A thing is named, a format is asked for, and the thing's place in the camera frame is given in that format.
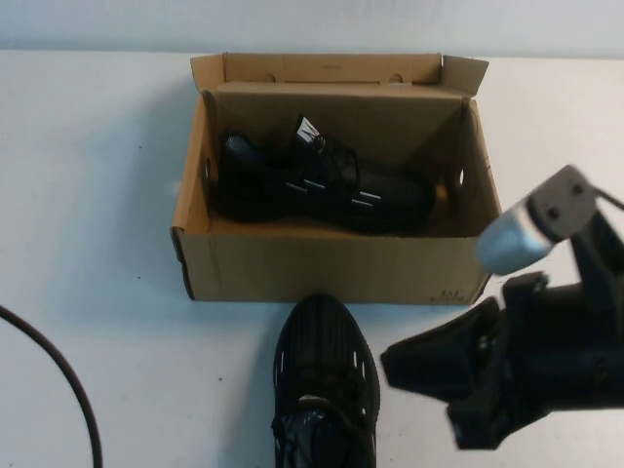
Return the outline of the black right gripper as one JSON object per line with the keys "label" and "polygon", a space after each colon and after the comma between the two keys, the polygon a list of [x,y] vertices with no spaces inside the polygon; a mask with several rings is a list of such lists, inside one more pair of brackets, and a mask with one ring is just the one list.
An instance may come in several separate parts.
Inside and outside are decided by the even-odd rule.
{"label": "black right gripper", "polygon": [[[592,280],[549,287],[542,273],[502,288],[508,322],[501,386],[447,407],[460,450],[494,450],[552,411],[623,407],[623,287]],[[490,297],[381,354],[388,384],[404,391],[472,391],[493,353],[502,310]]]}

